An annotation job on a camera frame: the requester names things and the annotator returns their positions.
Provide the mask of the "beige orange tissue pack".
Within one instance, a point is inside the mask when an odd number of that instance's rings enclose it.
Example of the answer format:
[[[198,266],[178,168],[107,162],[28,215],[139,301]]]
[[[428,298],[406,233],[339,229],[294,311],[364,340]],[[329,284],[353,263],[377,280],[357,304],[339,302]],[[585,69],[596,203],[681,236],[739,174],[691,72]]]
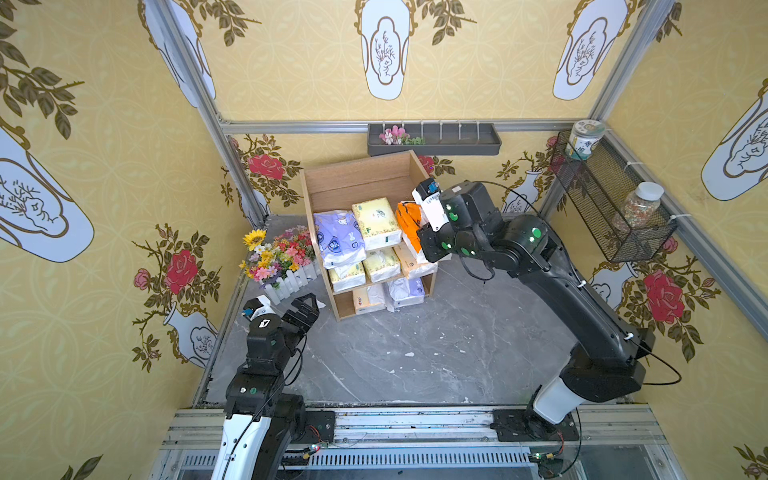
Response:
[[[393,247],[401,264],[401,273],[408,280],[422,278],[426,275],[435,273],[438,265],[426,260],[418,260],[412,254],[405,242],[401,242]]]

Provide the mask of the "yellow green tissue pack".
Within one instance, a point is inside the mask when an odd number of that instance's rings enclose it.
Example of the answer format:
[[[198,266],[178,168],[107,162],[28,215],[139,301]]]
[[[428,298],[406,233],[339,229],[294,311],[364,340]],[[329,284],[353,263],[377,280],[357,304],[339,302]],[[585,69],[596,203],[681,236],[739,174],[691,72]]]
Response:
[[[352,205],[366,251],[397,245],[402,240],[395,213],[385,197]]]

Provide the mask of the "purple tissue pack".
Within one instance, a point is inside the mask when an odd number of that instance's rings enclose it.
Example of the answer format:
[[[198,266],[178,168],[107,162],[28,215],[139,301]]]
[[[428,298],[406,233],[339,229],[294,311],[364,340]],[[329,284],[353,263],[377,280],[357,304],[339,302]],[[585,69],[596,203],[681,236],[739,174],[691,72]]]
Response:
[[[313,220],[326,269],[354,266],[366,258],[365,244],[352,211],[314,213]]]

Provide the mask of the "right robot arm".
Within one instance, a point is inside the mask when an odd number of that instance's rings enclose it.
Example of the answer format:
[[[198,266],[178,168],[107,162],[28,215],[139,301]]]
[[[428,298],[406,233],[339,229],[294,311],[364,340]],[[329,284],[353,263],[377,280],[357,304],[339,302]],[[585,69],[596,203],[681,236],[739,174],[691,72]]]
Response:
[[[651,353],[653,335],[617,316],[576,270],[544,219],[501,212],[480,182],[441,190],[436,181],[424,180],[412,196],[427,218],[417,235],[428,261],[456,255],[480,261],[490,273],[507,273],[575,336],[565,366],[529,402],[529,427],[553,428],[585,402],[604,403],[641,389],[646,370],[640,360]]]

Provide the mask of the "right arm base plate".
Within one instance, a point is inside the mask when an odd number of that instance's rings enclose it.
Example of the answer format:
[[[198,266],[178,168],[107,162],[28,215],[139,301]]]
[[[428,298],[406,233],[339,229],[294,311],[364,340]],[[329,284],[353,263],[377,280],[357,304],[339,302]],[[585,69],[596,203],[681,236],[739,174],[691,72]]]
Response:
[[[496,409],[492,412],[490,428],[500,442],[578,441],[579,427],[572,414],[550,424],[525,409]]]

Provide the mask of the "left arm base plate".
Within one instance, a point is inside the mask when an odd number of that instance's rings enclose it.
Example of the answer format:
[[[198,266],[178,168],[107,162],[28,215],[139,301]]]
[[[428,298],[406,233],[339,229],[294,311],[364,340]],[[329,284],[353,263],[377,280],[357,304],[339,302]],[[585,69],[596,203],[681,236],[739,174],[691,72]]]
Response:
[[[310,410],[297,413],[289,427],[292,443],[333,443],[336,413],[332,410]]]

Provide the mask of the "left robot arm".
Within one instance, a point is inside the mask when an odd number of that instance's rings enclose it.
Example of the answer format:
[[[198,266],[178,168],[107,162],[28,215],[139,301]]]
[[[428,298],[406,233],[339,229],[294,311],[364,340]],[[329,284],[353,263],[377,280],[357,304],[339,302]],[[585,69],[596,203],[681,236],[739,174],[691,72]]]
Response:
[[[317,321],[314,294],[294,299],[283,314],[261,295],[245,302],[246,357],[226,391],[214,479],[273,479],[289,444],[307,426],[304,399],[284,391],[289,361]]]

